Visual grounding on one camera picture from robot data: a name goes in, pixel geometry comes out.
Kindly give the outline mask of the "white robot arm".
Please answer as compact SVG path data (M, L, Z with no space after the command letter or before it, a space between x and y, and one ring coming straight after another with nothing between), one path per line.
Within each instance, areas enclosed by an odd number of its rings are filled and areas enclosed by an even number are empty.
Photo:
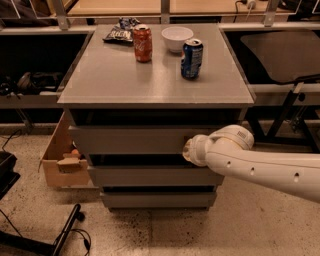
M253 144L246 128L228 125L189 139L183 157L223 176L320 202L319 154L252 151Z

